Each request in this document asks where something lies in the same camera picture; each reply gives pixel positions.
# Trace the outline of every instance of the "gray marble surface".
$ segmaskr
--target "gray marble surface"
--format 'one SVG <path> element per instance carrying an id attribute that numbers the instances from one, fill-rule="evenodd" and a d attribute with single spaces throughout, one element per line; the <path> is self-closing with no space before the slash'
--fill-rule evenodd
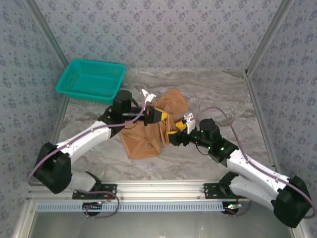
<path id="1" fill-rule="evenodd" d="M 136 84 L 158 97 L 171 88 L 178 88 L 194 115 L 208 106 L 222 108 L 248 155 L 270 167 L 255 110 L 242 77 L 219 71 L 127 71 L 122 89 L 130 90 L 141 102 L 141 96 L 134 88 Z M 107 106 L 70 99 L 59 141 L 89 127 Z M 220 126 L 225 138 L 236 142 L 227 121 L 218 111 L 207 111 L 199 117 L 197 124 L 199 120 L 210 117 Z M 170 145 L 163 147 L 158 157 L 130 160 L 118 135 L 85 153 L 74 163 L 73 170 L 90 171 L 101 180 L 220 179 L 228 171 L 209 156 L 200 154 L 192 144 L 187 147 Z"/>

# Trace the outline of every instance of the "wall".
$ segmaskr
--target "wall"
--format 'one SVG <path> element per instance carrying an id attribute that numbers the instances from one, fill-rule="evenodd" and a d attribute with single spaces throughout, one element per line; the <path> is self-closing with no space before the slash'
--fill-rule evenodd
<path id="1" fill-rule="evenodd" d="M 36 0 L 68 60 L 245 69 L 280 0 Z"/>
<path id="2" fill-rule="evenodd" d="M 253 83 L 280 167 L 303 178 L 317 203 L 317 2 L 291 7 Z M 317 219 L 309 220 L 317 237 Z"/>
<path id="3" fill-rule="evenodd" d="M 28 173 L 51 139 L 63 70 L 22 0 L 1 0 L 0 9 L 0 237 L 8 238 Z"/>

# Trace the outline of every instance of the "teal basket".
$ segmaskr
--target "teal basket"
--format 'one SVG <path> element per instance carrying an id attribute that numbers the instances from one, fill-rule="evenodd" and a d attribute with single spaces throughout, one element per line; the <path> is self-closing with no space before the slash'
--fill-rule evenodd
<path id="1" fill-rule="evenodd" d="M 112 104 L 124 72 L 121 64 L 74 59 L 60 77 L 56 91 L 70 98 Z"/>

